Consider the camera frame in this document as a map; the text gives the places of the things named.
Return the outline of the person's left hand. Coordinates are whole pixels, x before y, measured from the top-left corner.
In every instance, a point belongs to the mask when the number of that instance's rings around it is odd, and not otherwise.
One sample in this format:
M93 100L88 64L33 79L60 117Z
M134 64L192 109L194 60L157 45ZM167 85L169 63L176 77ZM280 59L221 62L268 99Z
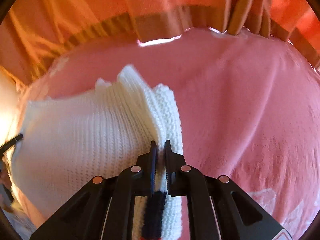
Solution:
M8 175L8 171L6 168L1 169L1 184L4 185L4 187L7 190L10 190L11 188L11 181ZM9 213L13 213L13 209L11 207L11 204L7 204L5 202L3 194L1 194L1 208Z

